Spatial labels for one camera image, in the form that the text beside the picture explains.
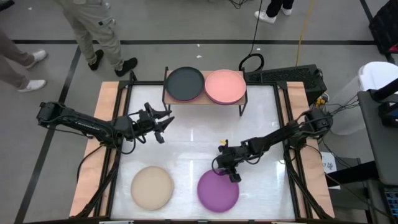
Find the purple plate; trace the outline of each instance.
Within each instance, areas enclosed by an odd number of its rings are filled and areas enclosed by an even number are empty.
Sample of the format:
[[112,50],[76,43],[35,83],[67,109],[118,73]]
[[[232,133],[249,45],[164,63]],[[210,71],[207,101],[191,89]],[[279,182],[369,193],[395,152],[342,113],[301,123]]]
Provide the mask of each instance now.
[[212,170],[205,172],[198,183],[201,204],[212,212],[226,212],[238,201],[239,185],[231,183],[228,175],[218,176]]

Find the yellow cable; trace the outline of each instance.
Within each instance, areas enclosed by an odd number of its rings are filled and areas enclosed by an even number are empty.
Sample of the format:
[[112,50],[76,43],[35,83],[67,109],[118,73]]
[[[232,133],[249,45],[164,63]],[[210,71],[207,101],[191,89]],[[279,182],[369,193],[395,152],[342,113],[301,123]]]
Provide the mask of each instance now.
[[299,65],[299,62],[300,62],[301,41],[304,37],[305,31],[307,30],[308,21],[310,20],[314,4],[315,4],[315,0],[311,0],[310,8],[308,9],[307,17],[305,18],[305,22],[304,22],[304,28],[300,34],[300,40],[298,41],[298,48],[297,48],[296,66]]

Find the black shoe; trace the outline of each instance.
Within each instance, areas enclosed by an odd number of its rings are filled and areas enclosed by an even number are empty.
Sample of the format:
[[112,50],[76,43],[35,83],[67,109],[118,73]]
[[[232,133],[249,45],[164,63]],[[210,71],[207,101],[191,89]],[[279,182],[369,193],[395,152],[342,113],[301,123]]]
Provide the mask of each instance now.
[[116,72],[116,75],[119,77],[122,77],[124,74],[126,74],[127,72],[130,72],[130,70],[132,70],[133,68],[135,68],[137,66],[138,60],[136,58],[130,58],[127,61],[123,62],[123,68],[122,70],[115,70],[114,72]]
[[100,65],[101,59],[104,57],[104,51],[103,50],[97,50],[95,52],[95,55],[97,56],[97,61],[94,64],[92,64],[92,65],[88,64],[89,68],[92,71],[95,71],[95,70],[98,69],[98,66]]

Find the white sneaker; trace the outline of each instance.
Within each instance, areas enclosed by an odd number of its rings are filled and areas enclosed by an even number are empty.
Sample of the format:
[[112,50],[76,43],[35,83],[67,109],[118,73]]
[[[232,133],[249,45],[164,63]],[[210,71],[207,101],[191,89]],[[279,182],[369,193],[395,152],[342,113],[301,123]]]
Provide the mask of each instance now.
[[43,59],[45,59],[47,57],[47,52],[45,50],[39,50],[33,52],[32,55],[35,58],[34,61],[30,65],[25,66],[25,68],[32,68],[37,62],[40,62]]
[[276,16],[275,17],[268,17],[267,13],[265,11],[257,11],[254,13],[254,17],[258,18],[260,16],[260,20],[262,22],[268,22],[269,24],[274,24],[275,20],[276,20]]
[[290,15],[292,14],[292,9],[284,9],[284,8],[282,7],[282,12],[284,12],[284,14],[285,14],[286,16],[290,16]]
[[22,90],[18,90],[20,93],[26,93],[29,91],[35,91],[43,88],[47,84],[47,81],[45,80],[30,80],[29,83],[27,84],[26,88]]

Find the wooden shelf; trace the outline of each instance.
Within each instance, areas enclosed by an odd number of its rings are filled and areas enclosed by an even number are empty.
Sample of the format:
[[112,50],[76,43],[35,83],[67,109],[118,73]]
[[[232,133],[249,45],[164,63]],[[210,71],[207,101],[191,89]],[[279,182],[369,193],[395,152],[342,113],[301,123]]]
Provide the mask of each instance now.
[[[166,78],[172,73],[173,71],[166,70],[165,74],[165,80]],[[203,76],[205,77],[205,80],[207,76],[209,76],[213,71],[200,71]],[[243,77],[243,72],[242,71],[236,71],[238,72],[242,77]],[[190,101],[178,101],[172,98],[169,93],[167,93],[165,87],[163,87],[163,92],[164,92],[164,104],[165,105],[219,105],[218,103],[215,103],[213,100],[211,100],[207,94],[206,91],[203,90],[199,96],[197,96],[195,99],[190,100]],[[245,105],[247,102],[247,91],[245,95],[236,103],[232,105]]]

